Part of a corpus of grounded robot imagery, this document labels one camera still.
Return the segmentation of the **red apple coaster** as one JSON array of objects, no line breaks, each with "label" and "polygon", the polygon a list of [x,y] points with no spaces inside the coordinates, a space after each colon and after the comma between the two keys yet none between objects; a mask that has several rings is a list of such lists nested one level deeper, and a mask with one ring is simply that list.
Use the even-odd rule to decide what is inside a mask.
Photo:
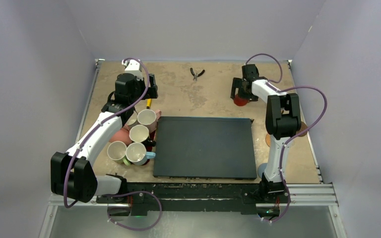
[{"label": "red apple coaster", "polygon": [[239,96],[235,96],[233,99],[234,104],[239,107],[245,106],[249,101],[249,99],[241,98]]}]

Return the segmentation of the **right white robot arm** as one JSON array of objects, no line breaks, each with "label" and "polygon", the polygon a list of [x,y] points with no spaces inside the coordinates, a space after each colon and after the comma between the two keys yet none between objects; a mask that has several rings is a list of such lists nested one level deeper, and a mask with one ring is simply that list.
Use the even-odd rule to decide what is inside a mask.
[{"label": "right white robot arm", "polygon": [[261,181],[254,194],[270,202],[286,192],[285,149],[291,146],[291,138],[302,126],[299,96],[290,89],[273,86],[259,75],[255,64],[245,64],[242,78],[233,78],[230,97],[240,107],[259,99],[266,102],[265,128],[270,136],[270,150],[267,163],[258,168]]}]

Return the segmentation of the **dark brown wooden coaster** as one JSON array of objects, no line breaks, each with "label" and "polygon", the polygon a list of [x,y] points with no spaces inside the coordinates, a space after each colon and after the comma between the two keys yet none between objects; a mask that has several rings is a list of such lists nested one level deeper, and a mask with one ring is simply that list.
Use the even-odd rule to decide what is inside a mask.
[{"label": "dark brown wooden coaster", "polygon": [[306,136],[307,133],[308,133],[307,128],[308,128],[308,126],[304,122],[302,122],[301,123],[301,128],[297,131],[297,135],[299,137]]}]

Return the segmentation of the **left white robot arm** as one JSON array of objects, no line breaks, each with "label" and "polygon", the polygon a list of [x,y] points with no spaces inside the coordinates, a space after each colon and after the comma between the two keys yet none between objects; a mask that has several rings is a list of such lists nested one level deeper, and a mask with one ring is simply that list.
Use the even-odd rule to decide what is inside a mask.
[{"label": "left white robot arm", "polygon": [[107,142],[132,116],[135,105],[158,97],[155,75],[121,73],[91,128],[66,152],[51,157],[51,191],[63,197],[66,208],[89,202],[95,195],[109,195],[116,203],[128,196],[122,176],[97,176],[93,165]]}]

